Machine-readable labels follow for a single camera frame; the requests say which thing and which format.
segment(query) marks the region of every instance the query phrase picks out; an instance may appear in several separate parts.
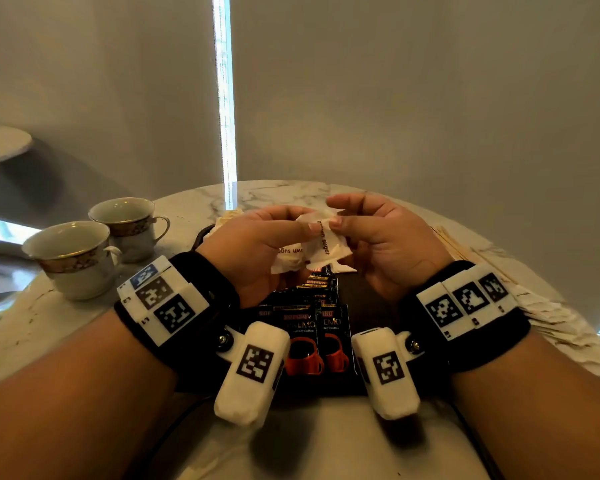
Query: fingernail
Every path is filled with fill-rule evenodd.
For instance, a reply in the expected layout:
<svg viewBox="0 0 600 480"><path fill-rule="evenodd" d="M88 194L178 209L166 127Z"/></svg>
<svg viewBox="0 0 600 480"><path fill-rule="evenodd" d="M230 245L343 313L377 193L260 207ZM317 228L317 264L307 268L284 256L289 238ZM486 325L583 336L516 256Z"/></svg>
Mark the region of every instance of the fingernail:
<svg viewBox="0 0 600 480"><path fill-rule="evenodd" d="M341 227L342 226L342 217L336 216L329 219L329 227Z"/></svg>

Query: person's left hand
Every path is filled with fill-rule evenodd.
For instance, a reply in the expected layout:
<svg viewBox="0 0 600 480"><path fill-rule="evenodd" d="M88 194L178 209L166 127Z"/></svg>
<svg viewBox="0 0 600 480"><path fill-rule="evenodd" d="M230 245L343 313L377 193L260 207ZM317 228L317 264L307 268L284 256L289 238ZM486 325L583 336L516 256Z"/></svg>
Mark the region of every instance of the person's left hand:
<svg viewBox="0 0 600 480"><path fill-rule="evenodd" d="M308 269L272 274L278 249L320 235L320 224L296 222L314 209L274 205L234 217L210 235L197 251L232 282L240 306L256 306L278 288L297 286L311 274Z"/></svg>

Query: wire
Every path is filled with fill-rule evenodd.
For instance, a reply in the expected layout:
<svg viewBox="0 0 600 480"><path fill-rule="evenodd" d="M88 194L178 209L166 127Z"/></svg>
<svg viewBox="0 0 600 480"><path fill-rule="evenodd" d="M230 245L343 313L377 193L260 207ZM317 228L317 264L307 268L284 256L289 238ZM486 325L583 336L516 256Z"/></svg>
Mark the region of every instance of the wire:
<svg viewBox="0 0 600 480"><path fill-rule="evenodd" d="M473 449L478 455L478 458L480 458L482 466L487 471L487 475L489 476L489 478L491 480L504 480L504 476L502 475L500 469L496 465L496 462L491 458L491 455L489 454L487 448L482 443L478 434L473 431L473 428L469 425L469 422L460 412L460 409L458 409L456 404L451 400L447 400L447 403L449 404L449 406L451 406L451 409L453 409L453 411L456 413L458 421L460 421L460 428L463 430L465 436L473 446Z"/></svg>
<svg viewBox="0 0 600 480"><path fill-rule="evenodd" d="M209 401L213 398L214 398L214 396L212 396L212 395L205 396L202 399L196 401L195 403L192 403L191 405L189 405L189 407L187 407L187 409L185 409L183 412L181 412L180 416L178 416L169 425L167 430L162 434L162 436L160 438L158 438L158 441L156 441L156 443L152 446L151 450L149 450L149 453L147 453L145 455L144 460L142 461L140 466L138 466L137 471L143 472L147 468L147 466L149 465L149 463L151 463L151 460L156 455L156 453L158 453L158 451L160 450L162 445L165 443L165 441L167 441L169 436L171 436L171 434L176 430L177 427L179 427L179 425L187 418L187 416L189 416L193 411L195 411L200 406L202 406L202 404L206 403L207 401Z"/></svg>

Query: red mug illustration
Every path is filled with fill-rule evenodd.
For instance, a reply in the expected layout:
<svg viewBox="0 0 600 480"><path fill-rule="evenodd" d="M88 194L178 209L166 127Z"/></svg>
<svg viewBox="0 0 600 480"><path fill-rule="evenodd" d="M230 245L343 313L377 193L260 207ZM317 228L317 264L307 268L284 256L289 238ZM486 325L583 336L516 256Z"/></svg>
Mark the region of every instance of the red mug illustration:
<svg viewBox="0 0 600 480"><path fill-rule="evenodd" d="M324 337L326 339L330 339L328 341L335 345L332 348L337 347L336 352L325 355L325 357L327 359L327 367L329 368L329 371L330 372L346 371L349 368L349 357L347 357L347 354L345 354L344 351L342 350L342 342L340 341L340 339L338 338L337 335L334 335L332 333L325 333Z"/></svg>
<svg viewBox="0 0 600 480"><path fill-rule="evenodd" d="M291 349L285 364L289 376L318 376L324 370L324 361L318 355L318 346L309 337L291 339Z"/></svg>

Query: wall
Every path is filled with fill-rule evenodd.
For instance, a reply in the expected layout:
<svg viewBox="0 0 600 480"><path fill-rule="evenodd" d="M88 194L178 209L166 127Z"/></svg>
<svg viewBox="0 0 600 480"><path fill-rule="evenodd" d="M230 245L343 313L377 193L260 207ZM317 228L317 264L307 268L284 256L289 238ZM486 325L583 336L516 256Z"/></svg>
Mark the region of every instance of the wall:
<svg viewBox="0 0 600 480"><path fill-rule="evenodd" d="M0 218L86 216L116 196L220 183L211 0L0 0Z"/></svg>
<svg viewBox="0 0 600 480"><path fill-rule="evenodd" d="M468 225L600 325L600 0L232 0L239 179Z"/></svg>

